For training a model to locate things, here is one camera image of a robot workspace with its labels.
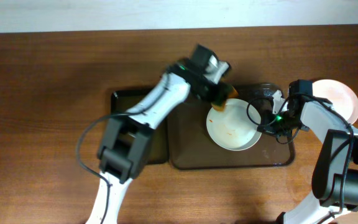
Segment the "yellow green sponge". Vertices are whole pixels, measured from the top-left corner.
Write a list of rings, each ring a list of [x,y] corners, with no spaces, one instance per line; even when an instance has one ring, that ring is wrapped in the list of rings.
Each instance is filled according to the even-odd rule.
[[[217,89],[213,91],[213,100],[211,106],[218,112],[224,111],[226,107],[226,101],[238,96],[237,90],[228,83],[218,83]]]

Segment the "white plate with sauce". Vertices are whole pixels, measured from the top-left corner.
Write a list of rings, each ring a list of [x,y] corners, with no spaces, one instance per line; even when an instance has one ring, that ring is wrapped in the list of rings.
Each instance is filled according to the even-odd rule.
[[[358,120],[358,97],[344,83],[329,79],[315,81],[313,95],[332,102],[336,112],[348,123],[354,124]]]

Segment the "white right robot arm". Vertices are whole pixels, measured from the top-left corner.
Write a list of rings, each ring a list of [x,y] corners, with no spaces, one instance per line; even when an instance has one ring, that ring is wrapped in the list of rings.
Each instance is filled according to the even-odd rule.
[[[276,223],[330,223],[358,212],[358,129],[348,123],[331,102],[306,90],[268,96],[272,113],[258,123],[258,130],[292,140],[310,130],[322,147],[313,171],[311,192],[294,209],[282,212]]]

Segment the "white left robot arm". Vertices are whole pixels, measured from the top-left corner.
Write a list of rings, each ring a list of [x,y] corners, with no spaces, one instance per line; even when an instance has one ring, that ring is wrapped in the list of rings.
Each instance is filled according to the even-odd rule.
[[[169,66],[160,82],[135,106],[93,121],[82,133],[76,152],[86,134],[106,121],[97,151],[99,171],[81,167],[100,179],[98,193],[87,223],[117,223],[127,189],[145,167],[154,131],[190,93],[209,103],[222,105],[231,89],[221,78],[231,66],[215,58],[195,62],[185,58]]]

